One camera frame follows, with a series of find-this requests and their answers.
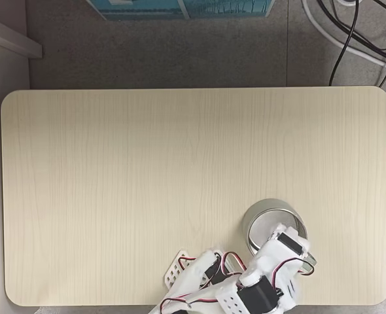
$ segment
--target light wood grain surface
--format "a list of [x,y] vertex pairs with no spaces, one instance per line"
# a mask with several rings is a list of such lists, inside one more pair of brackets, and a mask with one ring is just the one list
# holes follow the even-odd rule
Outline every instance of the light wood grain surface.
[[2,106],[5,288],[20,305],[156,304],[180,249],[246,261],[289,202],[301,304],[386,298],[386,94],[374,87],[15,92]]

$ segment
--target red wire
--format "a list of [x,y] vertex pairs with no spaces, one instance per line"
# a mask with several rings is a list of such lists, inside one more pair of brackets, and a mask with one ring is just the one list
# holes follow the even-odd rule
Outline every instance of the red wire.
[[165,298],[164,300],[162,300],[162,302],[160,304],[160,314],[162,314],[162,309],[164,308],[164,302],[166,302],[166,301],[177,301],[177,302],[186,303],[187,305],[193,304],[193,303],[196,303],[196,302],[203,302],[203,303],[215,303],[215,302],[218,302],[217,299],[197,299],[197,300],[194,300],[194,301],[191,301],[191,302],[187,302],[185,299],[182,299],[180,297],[177,297],[177,298]]
[[211,283],[212,279],[214,278],[214,276],[216,276],[216,274],[219,272],[220,270],[220,266],[221,266],[221,262],[222,262],[222,257],[219,253],[215,253],[215,255],[217,256],[217,261],[219,261],[219,266],[218,266],[218,269],[216,270],[215,273],[213,273],[213,275],[206,281],[206,283],[199,289],[204,289],[206,288],[207,286],[209,286],[209,284]]
[[181,260],[195,260],[196,257],[186,257],[186,256],[180,256],[178,261],[179,261],[179,264],[180,264],[180,267],[182,270],[185,270],[186,268],[183,266],[183,264],[181,263]]
[[309,263],[309,262],[306,261],[306,260],[302,260],[301,258],[294,257],[294,258],[290,258],[290,259],[288,259],[288,260],[284,260],[282,263],[280,263],[280,264],[273,270],[273,275],[272,275],[272,287],[273,287],[274,289],[276,289],[276,286],[275,286],[275,285],[276,285],[276,274],[277,274],[277,272],[280,270],[280,268],[281,268],[283,265],[285,265],[286,263],[291,262],[291,261],[293,261],[293,260],[300,260],[301,262],[306,263],[306,264],[308,264],[308,265],[310,265],[310,266],[312,267],[312,270],[309,271],[308,273],[302,273],[301,271],[298,271],[301,275],[303,275],[303,276],[309,276],[309,275],[312,275],[313,272],[315,271],[315,268],[313,267],[313,265],[312,265],[311,263]]
[[232,254],[232,255],[235,256],[235,258],[236,258],[238,264],[241,266],[241,268],[242,268],[243,271],[247,270],[247,267],[245,267],[244,262],[243,262],[242,259],[238,256],[237,253],[232,252],[232,251],[226,252],[226,253],[222,256],[222,260],[220,261],[220,264],[221,264],[221,270],[222,270],[222,273],[223,273],[225,276],[241,274],[241,273],[238,272],[238,271],[235,271],[235,272],[232,272],[232,273],[226,273],[225,261],[226,261],[226,258],[228,257],[229,254]]

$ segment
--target white cable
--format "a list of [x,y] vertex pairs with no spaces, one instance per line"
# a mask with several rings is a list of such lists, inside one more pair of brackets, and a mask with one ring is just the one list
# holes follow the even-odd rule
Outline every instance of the white cable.
[[348,0],[337,0],[337,2],[346,7],[354,7],[356,5],[356,1],[348,1]]
[[[334,38],[333,36],[331,36],[329,33],[327,33],[327,31],[325,29],[323,29],[319,24],[318,22],[316,21],[316,19],[314,19],[314,17],[312,16],[312,13],[308,7],[308,3],[307,3],[307,0],[302,0],[302,5],[304,6],[304,11],[305,11],[305,14],[306,16],[308,17],[309,21],[312,23],[312,25],[317,29],[317,31],[319,31],[321,33],[322,36],[324,36],[326,39],[328,39],[330,42],[332,42],[333,44],[335,44],[337,47],[343,49],[344,47],[344,44],[337,40],[336,38]],[[360,50],[357,50],[356,48],[353,48],[353,47],[350,47],[348,46],[347,49],[345,51],[348,51],[350,52],[351,54],[355,54],[356,56],[359,56],[359,57],[362,57],[374,64],[377,64],[377,65],[380,65],[382,67],[385,67],[386,68],[386,62],[382,61],[382,60],[379,60],[363,51],[360,51]]]

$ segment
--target gray floor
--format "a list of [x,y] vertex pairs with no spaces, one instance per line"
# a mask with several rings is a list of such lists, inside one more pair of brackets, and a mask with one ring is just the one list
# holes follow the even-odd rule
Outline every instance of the gray floor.
[[[308,2],[316,19],[344,39],[315,0]],[[339,9],[350,22],[353,11]],[[30,61],[34,89],[325,86],[340,53],[308,22],[299,0],[277,0],[268,18],[141,22],[105,22],[84,0],[27,0],[27,19],[29,36],[44,46],[44,58]],[[358,29],[386,46],[386,11],[364,0]],[[375,85],[383,72],[346,54],[334,84]],[[149,309],[45,307],[38,313]],[[386,301],[373,307],[300,306],[290,313],[386,313]]]

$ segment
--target table top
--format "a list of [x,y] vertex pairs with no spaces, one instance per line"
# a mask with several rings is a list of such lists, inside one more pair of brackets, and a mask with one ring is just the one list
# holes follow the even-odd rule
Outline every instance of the table top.
[[241,219],[264,198],[307,227],[301,304],[386,298],[379,88],[20,91],[1,123],[15,304],[157,304],[181,249],[249,261]]

